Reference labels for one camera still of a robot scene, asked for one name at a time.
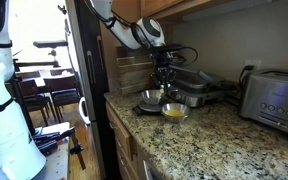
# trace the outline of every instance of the wall outlet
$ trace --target wall outlet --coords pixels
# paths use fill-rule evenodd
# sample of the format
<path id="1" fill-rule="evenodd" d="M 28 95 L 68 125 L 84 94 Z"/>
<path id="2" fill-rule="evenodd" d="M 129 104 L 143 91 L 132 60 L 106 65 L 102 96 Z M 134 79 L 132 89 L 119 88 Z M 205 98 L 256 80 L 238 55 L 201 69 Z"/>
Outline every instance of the wall outlet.
<path id="1" fill-rule="evenodd" d="M 261 60 L 245 60 L 244 67 L 247 65 L 254 66 L 254 70 L 259 70 L 261 68 Z"/>

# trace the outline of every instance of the kitchen counter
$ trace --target kitchen counter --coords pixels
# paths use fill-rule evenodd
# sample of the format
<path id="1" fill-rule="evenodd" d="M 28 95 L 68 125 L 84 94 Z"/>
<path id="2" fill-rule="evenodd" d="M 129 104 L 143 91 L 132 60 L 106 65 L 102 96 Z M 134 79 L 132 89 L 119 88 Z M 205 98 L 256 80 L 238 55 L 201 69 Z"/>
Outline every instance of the kitchen counter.
<path id="1" fill-rule="evenodd" d="M 139 93 L 105 98 L 165 179 L 288 179 L 288 135 L 241 119 L 232 105 L 193 108 L 172 124 L 137 116 Z"/>

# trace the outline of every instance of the stainless steel toaster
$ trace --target stainless steel toaster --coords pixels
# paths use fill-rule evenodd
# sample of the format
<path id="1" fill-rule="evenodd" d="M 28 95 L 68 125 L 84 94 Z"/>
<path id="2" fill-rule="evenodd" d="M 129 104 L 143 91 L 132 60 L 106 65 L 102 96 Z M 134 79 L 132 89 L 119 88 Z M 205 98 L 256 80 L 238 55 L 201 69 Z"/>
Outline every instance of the stainless steel toaster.
<path id="1" fill-rule="evenodd" d="M 288 71 L 262 70 L 245 75 L 239 115 L 288 133 Z"/>

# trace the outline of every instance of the refrigerator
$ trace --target refrigerator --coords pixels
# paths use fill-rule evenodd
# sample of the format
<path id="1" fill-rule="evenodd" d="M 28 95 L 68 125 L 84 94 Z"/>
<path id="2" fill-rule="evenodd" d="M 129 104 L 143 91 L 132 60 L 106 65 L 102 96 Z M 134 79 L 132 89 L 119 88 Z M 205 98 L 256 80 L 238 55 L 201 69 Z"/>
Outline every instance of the refrigerator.
<path id="1" fill-rule="evenodd" d="M 79 104 L 80 114 L 94 139 L 101 178 L 118 179 L 120 175 L 114 132 L 109 126 L 105 108 L 104 93 L 108 92 L 109 88 L 100 22 L 84 4 L 84 0 L 66 0 L 66 6 L 83 94 Z"/>

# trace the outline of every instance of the metal bowl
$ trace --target metal bowl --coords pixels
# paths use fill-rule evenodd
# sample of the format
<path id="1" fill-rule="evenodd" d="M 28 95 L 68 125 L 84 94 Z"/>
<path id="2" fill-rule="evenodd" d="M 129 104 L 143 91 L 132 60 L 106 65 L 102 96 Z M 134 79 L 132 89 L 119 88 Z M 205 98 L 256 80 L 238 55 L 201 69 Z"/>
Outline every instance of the metal bowl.
<path id="1" fill-rule="evenodd" d="M 162 107 L 162 114 L 172 123 L 180 123 L 184 121 L 190 114 L 191 109 L 180 103 L 168 103 Z"/>
<path id="2" fill-rule="evenodd" d="M 158 104 L 161 101 L 163 93 L 159 89 L 146 90 L 141 93 L 141 97 L 147 104 Z"/>

